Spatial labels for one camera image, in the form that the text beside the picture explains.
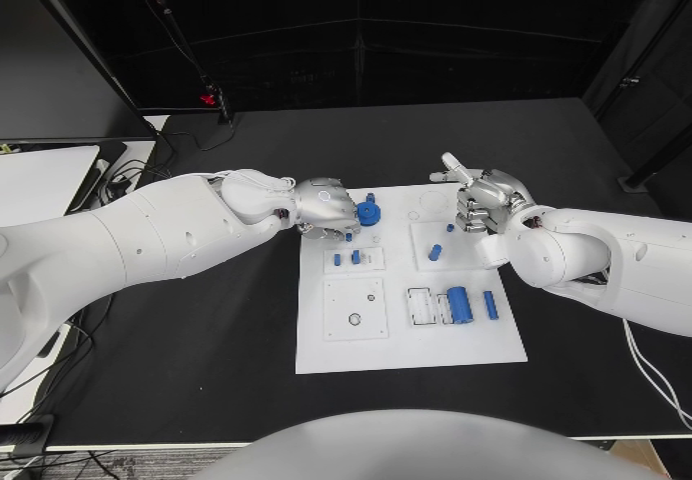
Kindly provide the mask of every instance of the small blue block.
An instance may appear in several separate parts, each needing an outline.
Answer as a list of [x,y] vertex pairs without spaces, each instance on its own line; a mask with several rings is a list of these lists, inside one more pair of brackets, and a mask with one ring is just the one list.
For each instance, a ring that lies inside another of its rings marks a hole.
[[443,253],[443,247],[440,245],[435,245],[429,255],[429,259],[433,262],[437,262],[437,259],[440,258],[440,253]]
[[498,307],[495,306],[495,297],[491,290],[484,292],[484,298],[487,299],[488,317],[491,320],[498,320],[501,317],[498,316]]
[[472,305],[465,287],[453,287],[448,290],[448,299],[450,300],[452,319],[455,323],[474,322]]

